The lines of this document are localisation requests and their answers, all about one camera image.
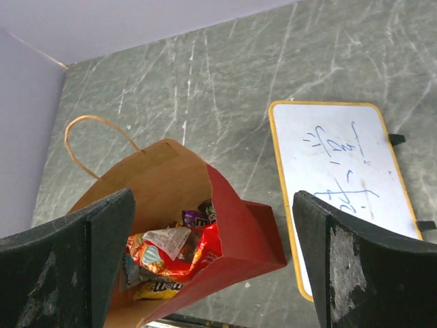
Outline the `red candy bag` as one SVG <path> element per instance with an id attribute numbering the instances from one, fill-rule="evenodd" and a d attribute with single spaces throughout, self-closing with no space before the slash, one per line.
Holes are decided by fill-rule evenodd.
<path id="1" fill-rule="evenodd" d="M 181 281 L 176 281 L 177 283 L 191 281 L 196 274 L 222 256 L 221 240 L 215 223 L 188 229 L 192 230 L 195 234 L 197 246 L 194 251 L 191 267 L 186 271 L 187 276 Z"/>

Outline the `yellow M&M's packet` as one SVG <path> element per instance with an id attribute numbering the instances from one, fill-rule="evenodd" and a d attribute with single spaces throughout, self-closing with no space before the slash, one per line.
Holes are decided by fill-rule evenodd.
<path id="1" fill-rule="evenodd" d="M 163 280 L 149 281 L 140 287 L 133 295 L 134 301 L 140 300 L 170 300 L 176 296 L 185 284 Z"/>

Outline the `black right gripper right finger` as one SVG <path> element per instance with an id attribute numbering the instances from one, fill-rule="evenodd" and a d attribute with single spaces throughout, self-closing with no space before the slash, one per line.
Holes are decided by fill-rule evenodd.
<path id="1" fill-rule="evenodd" d="M 306 191 L 294 194 L 292 212 L 321 327 L 436 326 L 436 244 Z"/>

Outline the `purple brown M&M's packet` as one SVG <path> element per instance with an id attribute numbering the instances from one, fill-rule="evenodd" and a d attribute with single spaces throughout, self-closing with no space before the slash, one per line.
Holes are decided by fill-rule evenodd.
<path id="1" fill-rule="evenodd" d="M 216 222 L 216 211 L 212 200 L 206 200 L 198 205 L 197 210 L 183 210 L 182 221 L 187 228 L 209 226 Z"/>

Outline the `red paper bag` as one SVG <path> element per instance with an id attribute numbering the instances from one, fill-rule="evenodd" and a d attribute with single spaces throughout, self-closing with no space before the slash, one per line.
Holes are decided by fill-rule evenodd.
<path id="1" fill-rule="evenodd" d="M 168 301 L 135 301 L 133 289 L 115 288 L 106 327 L 141 327 L 287 263 L 271 207 L 242 200 L 219 171 L 176 140 L 164 139 L 136 149 L 95 180 L 73 210 L 130 189 L 136 202 L 134 234 L 165 228 L 178 220 L 183 210 L 211 200 L 222 251 L 220 258 Z"/>

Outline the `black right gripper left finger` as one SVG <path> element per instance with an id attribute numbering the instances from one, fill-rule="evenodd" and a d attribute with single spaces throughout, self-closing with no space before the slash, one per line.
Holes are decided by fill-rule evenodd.
<path id="1" fill-rule="evenodd" d="M 131 190 L 1 239 L 2 327 L 102 327 L 135 215 Z"/>

